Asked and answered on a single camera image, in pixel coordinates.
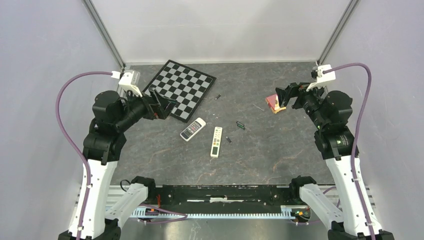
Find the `long white remote control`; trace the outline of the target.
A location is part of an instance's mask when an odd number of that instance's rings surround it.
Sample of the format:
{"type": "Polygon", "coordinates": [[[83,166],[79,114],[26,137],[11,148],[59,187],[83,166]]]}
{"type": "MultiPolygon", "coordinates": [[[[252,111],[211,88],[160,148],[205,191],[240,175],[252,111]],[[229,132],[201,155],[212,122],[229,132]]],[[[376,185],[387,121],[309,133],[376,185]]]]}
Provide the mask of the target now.
{"type": "Polygon", "coordinates": [[[219,157],[221,140],[222,140],[222,132],[223,132],[222,127],[216,126],[214,128],[213,140],[212,140],[212,145],[211,145],[211,150],[210,150],[210,157],[211,158],[218,158],[219,157]]]}

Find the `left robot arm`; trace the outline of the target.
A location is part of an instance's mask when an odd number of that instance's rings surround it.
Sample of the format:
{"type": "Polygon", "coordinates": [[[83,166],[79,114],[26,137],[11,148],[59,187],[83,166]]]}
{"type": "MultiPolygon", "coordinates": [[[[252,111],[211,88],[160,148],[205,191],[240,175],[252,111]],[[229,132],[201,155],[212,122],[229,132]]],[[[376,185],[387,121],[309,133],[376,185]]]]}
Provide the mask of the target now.
{"type": "Polygon", "coordinates": [[[121,97],[108,90],[95,97],[94,118],[80,151],[84,169],[76,216],[69,229],[59,234],[60,240],[118,240],[138,205],[156,200],[155,181],[137,176],[120,199],[106,207],[112,176],[127,141],[125,132],[141,119],[166,119],[176,105],[154,88],[145,96],[128,91],[121,97]]]}

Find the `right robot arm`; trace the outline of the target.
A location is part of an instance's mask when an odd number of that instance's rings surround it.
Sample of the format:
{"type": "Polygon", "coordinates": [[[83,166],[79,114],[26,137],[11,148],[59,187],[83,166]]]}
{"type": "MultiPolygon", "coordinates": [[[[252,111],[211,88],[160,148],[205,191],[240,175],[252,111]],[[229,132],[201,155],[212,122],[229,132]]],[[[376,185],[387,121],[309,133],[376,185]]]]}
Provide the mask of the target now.
{"type": "Polygon", "coordinates": [[[378,221],[362,180],[356,138],[347,126],[353,100],[342,91],[325,93],[305,82],[275,91],[280,107],[295,98],[292,108],[304,110],[316,127],[314,142],[331,172],[341,207],[310,176],[292,179],[289,199],[306,203],[327,228],[330,240],[392,240],[394,235],[378,221]]]}

